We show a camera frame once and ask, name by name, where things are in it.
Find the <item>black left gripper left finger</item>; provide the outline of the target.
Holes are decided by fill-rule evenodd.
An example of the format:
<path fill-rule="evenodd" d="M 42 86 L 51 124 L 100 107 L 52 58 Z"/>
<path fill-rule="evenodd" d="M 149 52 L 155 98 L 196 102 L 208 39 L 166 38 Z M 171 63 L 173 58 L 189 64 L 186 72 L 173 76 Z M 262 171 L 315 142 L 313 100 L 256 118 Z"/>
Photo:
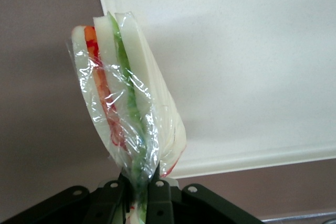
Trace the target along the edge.
<path fill-rule="evenodd" d="M 93 192 L 69 187 L 3 223 L 126 223 L 131 205 L 131 184 L 120 174 Z"/>

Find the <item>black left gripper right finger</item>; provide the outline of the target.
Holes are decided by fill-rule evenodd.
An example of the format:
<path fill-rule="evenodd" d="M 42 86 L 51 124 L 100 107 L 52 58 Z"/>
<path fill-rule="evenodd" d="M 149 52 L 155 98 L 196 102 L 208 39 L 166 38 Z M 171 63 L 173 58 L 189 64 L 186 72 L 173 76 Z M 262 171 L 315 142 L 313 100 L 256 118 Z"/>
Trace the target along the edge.
<path fill-rule="evenodd" d="M 148 184 L 146 223 L 262 223 L 200 184 L 179 189 L 157 169 Z"/>

